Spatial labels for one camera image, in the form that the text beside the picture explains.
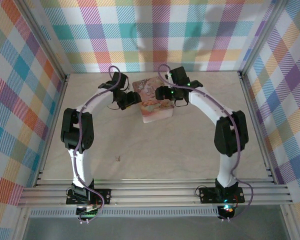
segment plaid wallpaper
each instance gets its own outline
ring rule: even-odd
[[[0,0],[0,240],[33,180],[62,82],[12,0]]]
[[[290,0],[248,73],[272,164],[300,220],[300,0]]]
[[[238,70],[275,0],[28,2],[64,65],[89,73]]]

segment small box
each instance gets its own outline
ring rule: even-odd
[[[152,77],[132,83],[133,90],[139,93],[139,103],[143,122],[151,123],[156,120],[166,119],[173,115],[174,104],[169,99],[157,100],[156,89],[165,86],[159,77]]]

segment vent grille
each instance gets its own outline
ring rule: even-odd
[[[107,207],[100,217],[214,217],[218,215],[216,206],[199,207]],[[34,208],[31,218],[67,218],[76,217],[76,209]]]

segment checkered pattern backdrop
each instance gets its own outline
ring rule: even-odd
[[[0,0],[0,240],[37,169],[62,82],[12,0]]]
[[[52,48],[76,73],[106,72],[110,65],[153,72],[162,63],[187,71],[238,70],[274,2],[28,0]]]
[[[247,84],[275,173],[300,219],[300,0],[290,0]]]

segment purple cable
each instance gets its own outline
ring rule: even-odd
[[[80,178],[79,173],[78,173],[78,169],[77,169],[77,158],[76,158],[76,157],[77,157],[77,151],[78,151],[78,149],[79,149],[79,147],[81,146],[81,143],[82,143],[82,135],[83,135],[83,133],[82,133],[81,116],[82,116],[83,110],[89,105],[89,103],[91,103],[92,100],[94,100],[96,97],[98,97],[98,96],[100,96],[100,95],[102,95],[102,94],[105,94],[105,93],[111,91],[112,89],[115,89],[115,88],[118,86],[118,84],[119,84],[119,82],[120,82],[120,80],[121,80],[121,72],[120,72],[120,70],[119,70],[119,68],[118,68],[117,66],[114,66],[114,65],[110,66],[108,72],[109,72],[109,75],[110,75],[110,78],[111,78],[111,79],[112,79],[112,76],[111,76],[111,69],[112,69],[112,68],[117,69],[118,72],[119,72],[119,79],[118,79],[118,81],[115,83],[115,85],[113,85],[113,86],[110,87],[109,89],[104,90],[104,91],[102,91],[102,92],[100,92],[100,93],[98,93],[98,94],[92,96],[92,97],[91,97],[91,98],[90,98],[90,99],[82,106],[82,108],[80,109],[80,112],[79,112],[79,116],[78,116],[78,118],[79,118],[79,141],[78,141],[78,144],[76,145],[75,149],[73,150],[74,173],[75,173],[75,176],[78,178],[78,181],[79,181],[86,189],[88,189],[90,192],[92,192],[92,193],[98,195],[98,196],[101,198],[101,201],[102,201],[102,204],[101,204],[101,206],[100,206],[100,208],[99,208],[97,214],[96,214],[93,218],[91,218],[90,220],[86,220],[86,223],[87,223],[87,224],[90,223],[91,221],[93,221],[93,220],[101,213],[102,209],[103,209],[104,206],[105,206],[105,199],[104,199],[104,197],[103,197],[99,192],[97,192],[97,191],[91,189],[90,187],[88,187],[88,186],[84,183],[84,181]],[[79,220],[80,220],[80,223],[81,223],[81,224],[84,222],[84,221],[81,219],[81,216],[80,216],[80,215],[79,215]]]
[[[171,68],[167,65],[167,64],[161,64],[158,68],[158,75],[160,77],[160,79],[165,82],[166,84],[172,86],[172,87],[175,87],[177,89],[187,89],[187,90],[191,90],[191,91],[194,91],[196,93],[199,93],[201,95],[203,95],[204,97],[206,97],[207,99],[209,99],[211,102],[213,102],[219,109],[221,109],[222,112],[224,112],[230,119],[232,125],[233,125],[233,128],[234,128],[234,132],[235,132],[235,138],[236,138],[236,145],[237,145],[237,159],[236,159],[236,162],[235,162],[235,165],[233,166],[233,168],[231,169],[230,171],[230,174],[234,177],[234,179],[236,179],[239,183],[241,184],[245,184],[247,186],[249,186],[249,188],[251,189],[251,198],[246,206],[246,208],[240,213],[238,214],[237,216],[233,217],[233,218],[237,218],[238,216],[240,216],[242,213],[244,213],[251,205],[252,203],[252,200],[254,198],[254,189],[253,187],[251,186],[251,184],[249,184],[248,182],[245,182],[245,181],[242,181],[238,178],[236,178],[236,176],[234,175],[234,170],[238,167],[239,165],[239,162],[240,162],[240,156],[241,156],[241,145],[240,145],[240,136],[239,136],[239,131],[238,131],[238,127],[235,123],[235,120],[234,118],[231,116],[231,114],[221,105],[219,104],[216,100],[214,100],[211,96],[209,96],[208,94],[206,94],[205,92],[203,91],[200,91],[196,88],[192,88],[192,87],[189,87],[189,86],[179,86],[179,85],[175,85],[175,84],[172,84],[170,82],[168,82],[167,80],[165,80],[162,76],[161,76],[161,73],[160,73],[160,68],[162,66],[165,66],[166,68],[169,69],[169,72],[171,70]]]

